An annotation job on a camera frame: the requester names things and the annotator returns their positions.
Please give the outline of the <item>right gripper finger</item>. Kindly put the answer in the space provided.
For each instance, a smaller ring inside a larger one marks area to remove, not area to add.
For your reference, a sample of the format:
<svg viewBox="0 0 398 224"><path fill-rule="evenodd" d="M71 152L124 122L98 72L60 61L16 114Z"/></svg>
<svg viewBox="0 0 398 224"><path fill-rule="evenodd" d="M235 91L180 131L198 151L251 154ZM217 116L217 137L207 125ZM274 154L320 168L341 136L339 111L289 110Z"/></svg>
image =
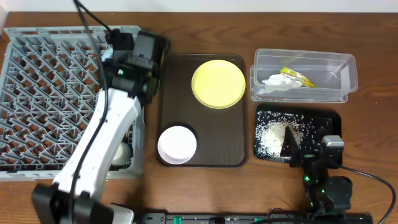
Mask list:
<svg viewBox="0 0 398 224"><path fill-rule="evenodd" d="M316 137L324 137L333 134L333 122L330 119L326 119L320 122L315 131Z"/></svg>
<svg viewBox="0 0 398 224"><path fill-rule="evenodd" d="M280 157L292 157L300 153L300 148L294 138L294 134L289 126L285 127L284 141L280 151Z"/></svg>

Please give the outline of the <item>rice grains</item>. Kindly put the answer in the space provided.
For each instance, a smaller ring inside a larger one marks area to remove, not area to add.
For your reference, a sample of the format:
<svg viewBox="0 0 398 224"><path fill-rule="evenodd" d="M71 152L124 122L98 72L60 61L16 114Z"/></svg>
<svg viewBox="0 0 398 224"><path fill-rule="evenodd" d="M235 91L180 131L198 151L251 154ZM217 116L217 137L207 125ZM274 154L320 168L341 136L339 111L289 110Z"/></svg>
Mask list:
<svg viewBox="0 0 398 224"><path fill-rule="evenodd" d="M299 147L304 149L313 142L315 120L302 114L260 110L256 114L254 155L258 159L288 162L289 157L280 157L285 127L289 126Z"/></svg>

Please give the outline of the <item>white tissue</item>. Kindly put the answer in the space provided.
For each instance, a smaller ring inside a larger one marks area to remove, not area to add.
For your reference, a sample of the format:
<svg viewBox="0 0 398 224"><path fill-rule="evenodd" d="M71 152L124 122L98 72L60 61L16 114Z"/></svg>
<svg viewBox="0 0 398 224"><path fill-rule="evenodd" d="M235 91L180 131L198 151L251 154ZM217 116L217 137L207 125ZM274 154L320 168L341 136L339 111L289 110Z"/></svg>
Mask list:
<svg viewBox="0 0 398 224"><path fill-rule="evenodd" d="M297 78L283 73L271 75L268 79L263 80L262 83L265 84L265 87L261 93L287 91L302 86L302 83Z"/></svg>

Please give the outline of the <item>green snack wrapper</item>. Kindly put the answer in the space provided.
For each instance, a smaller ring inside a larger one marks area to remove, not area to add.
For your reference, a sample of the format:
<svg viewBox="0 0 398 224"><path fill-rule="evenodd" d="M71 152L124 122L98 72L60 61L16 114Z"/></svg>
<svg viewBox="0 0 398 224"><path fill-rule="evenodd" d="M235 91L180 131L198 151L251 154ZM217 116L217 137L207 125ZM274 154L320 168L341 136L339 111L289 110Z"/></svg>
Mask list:
<svg viewBox="0 0 398 224"><path fill-rule="evenodd" d="M310 88L317 88L317 86L311 82L307 77L305 77L304 75L302 75L299 72L296 72L290 68L287 67L283 67L282 69L280 69L280 73L283 73L285 75L291 76L296 78L298 81L300 81L302 84L310 87Z"/></svg>

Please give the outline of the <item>white bowl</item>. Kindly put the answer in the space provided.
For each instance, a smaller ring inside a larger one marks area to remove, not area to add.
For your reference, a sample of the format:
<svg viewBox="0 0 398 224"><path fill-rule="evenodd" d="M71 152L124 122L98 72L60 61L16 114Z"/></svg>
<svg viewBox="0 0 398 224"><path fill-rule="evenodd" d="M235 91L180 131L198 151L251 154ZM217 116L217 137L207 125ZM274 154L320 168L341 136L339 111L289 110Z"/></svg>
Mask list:
<svg viewBox="0 0 398 224"><path fill-rule="evenodd" d="M196 153L197 138L184 126L167 128L159 137L159 156L168 164L179 165L188 162Z"/></svg>

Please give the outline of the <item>white paper cup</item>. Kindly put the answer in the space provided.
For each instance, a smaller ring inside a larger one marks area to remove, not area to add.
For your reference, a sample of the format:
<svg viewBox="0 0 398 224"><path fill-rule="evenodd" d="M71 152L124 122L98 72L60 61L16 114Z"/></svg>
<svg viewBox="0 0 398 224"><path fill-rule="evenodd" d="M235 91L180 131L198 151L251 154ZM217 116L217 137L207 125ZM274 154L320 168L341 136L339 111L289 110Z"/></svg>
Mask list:
<svg viewBox="0 0 398 224"><path fill-rule="evenodd" d="M132 149L128 143L121 142L118 146L114 158L112 160L113 166L124 166L132 158Z"/></svg>

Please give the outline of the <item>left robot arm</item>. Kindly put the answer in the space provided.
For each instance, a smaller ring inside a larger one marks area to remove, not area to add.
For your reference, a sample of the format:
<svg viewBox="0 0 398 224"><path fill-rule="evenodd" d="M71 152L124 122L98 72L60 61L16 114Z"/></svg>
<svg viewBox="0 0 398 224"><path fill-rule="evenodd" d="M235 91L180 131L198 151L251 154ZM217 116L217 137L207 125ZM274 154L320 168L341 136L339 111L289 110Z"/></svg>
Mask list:
<svg viewBox="0 0 398 224"><path fill-rule="evenodd" d="M41 223L133 223L134 212L100 202L113 158L130 125L151 103L170 49L165 37L113 29L111 55L99 56L102 90L79 143L52 185L36 185L31 199Z"/></svg>

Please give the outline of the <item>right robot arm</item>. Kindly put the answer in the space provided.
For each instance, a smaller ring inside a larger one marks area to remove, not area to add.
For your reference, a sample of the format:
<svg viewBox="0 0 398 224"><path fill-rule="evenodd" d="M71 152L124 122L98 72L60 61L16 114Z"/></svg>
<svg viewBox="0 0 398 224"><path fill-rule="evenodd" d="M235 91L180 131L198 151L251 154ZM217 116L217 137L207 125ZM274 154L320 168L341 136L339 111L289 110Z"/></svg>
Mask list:
<svg viewBox="0 0 398 224"><path fill-rule="evenodd" d="M338 169L342 165L344 147L339 135L326 135L315 152L305 152L299 148L292 130L285 128L280 156L290 158L290 167L303 169L303 185L310 202L306 217L311 220L343 217L351 208L352 181L344 176L329 176L328 173L329 169Z"/></svg>

